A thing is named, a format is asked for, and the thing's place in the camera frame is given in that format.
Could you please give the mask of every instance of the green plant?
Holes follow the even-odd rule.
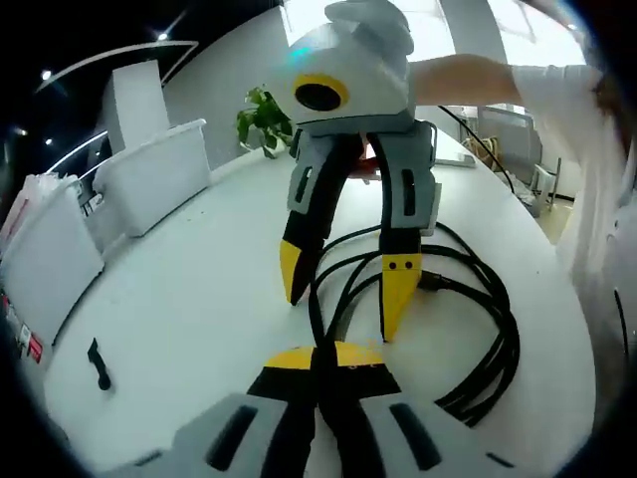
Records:
[[[279,109],[279,105],[272,98],[272,95],[259,87],[248,92],[246,103],[251,103],[254,106],[237,113],[239,143],[247,149],[252,149],[246,141],[250,128],[253,126],[260,132],[259,143],[264,155],[274,159],[277,138],[286,146],[290,146],[292,143],[292,123]]]

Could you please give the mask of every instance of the robot eye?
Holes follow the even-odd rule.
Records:
[[[315,112],[331,112],[349,99],[347,88],[329,75],[299,75],[295,81],[295,98]]]
[[[338,93],[326,85],[317,83],[301,85],[295,91],[295,97],[304,107],[316,112],[331,112],[340,106]]]

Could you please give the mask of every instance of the white table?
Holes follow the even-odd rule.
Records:
[[[439,151],[466,152],[444,133]],[[45,383],[47,403],[97,470],[169,447],[181,425],[228,392],[246,390],[270,356],[313,343],[307,303],[286,303],[279,269],[294,163],[252,156],[231,163],[223,179],[107,263],[61,337]],[[501,276],[520,329],[518,373],[478,435],[530,471],[555,471],[586,439],[595,402],[590,340],[575,293],[539,227],[481,163],[436,166],[434,173],[443,185],[439,220]],[[379,182],[348,181],[332,238],[378,223],[380,210]],[[452,244],[440,232],[428,241]],[[376,247],[377,236],[353,241],[327,262]],[[424,266],[478,286],[449,259],[427,258]],[[325,284],[327,310],[346,277]],[[476,365],[495,332],[470,300],[417,293],[384,353],[412,399],[433,400]],[[112,393],[98,389],[87,360],[93,337],[111,371]],[[455,346],[443,347],[443,338]],[[374,291],[358,305],[347,339],[380,342]],[[320,423],[308,476],[340,476],[336,456]]]

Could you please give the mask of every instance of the white wall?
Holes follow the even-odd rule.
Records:
[[[217,40],[164,87],[171,124],[204,118],[206,153],[217,167],[245,152],[236,115],[248,90],[262,85],[272,65],[288,54],[281,11],[273,8]]]
[[[169,128],[156,60],[114,70],[103,98],[113,153],[136,147]]]
[[[440,0],[440,6],[445,12],[456,53],[507,62],[500,30],[487,0]]]

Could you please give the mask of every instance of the white box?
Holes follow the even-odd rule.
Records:
[[[119,152],[98,169],[93,188],[117,209],[127,236],[143,236],[210,185],[204,124],[204,119],[198,119],[173,127]]]

